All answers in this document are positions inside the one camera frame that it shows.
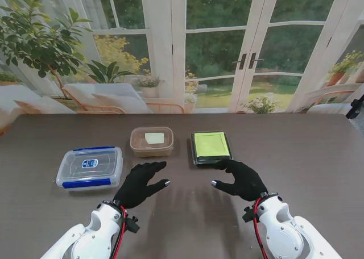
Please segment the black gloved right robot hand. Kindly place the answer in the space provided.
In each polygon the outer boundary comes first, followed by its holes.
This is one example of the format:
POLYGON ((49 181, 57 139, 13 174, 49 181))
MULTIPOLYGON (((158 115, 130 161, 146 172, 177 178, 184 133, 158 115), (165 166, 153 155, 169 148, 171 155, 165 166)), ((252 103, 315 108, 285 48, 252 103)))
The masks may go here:
POLYGON ((225 183, 218 180, 211 182, 212 186, 232 196, 239 196, 245 201, 257 200, 261 193, 268 190, 259 174, 246 164, 234 160, 221 160, 214 164, 214 168, 231 173, 234 183, 225 183))

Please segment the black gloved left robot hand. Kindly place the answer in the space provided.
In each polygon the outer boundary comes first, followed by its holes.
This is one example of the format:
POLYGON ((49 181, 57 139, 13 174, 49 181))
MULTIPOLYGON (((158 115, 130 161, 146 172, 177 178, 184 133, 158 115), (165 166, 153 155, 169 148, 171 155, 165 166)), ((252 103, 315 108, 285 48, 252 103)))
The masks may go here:
POLYGON ((166 161, 138 164, 131 169, 124 183, 117 191, 113 201, 124 209, 132 209, 143 203, 147 198, 163 190, 170 184, 170 180, 162 179, 149 184, 154 175, 164 169, 166 161))

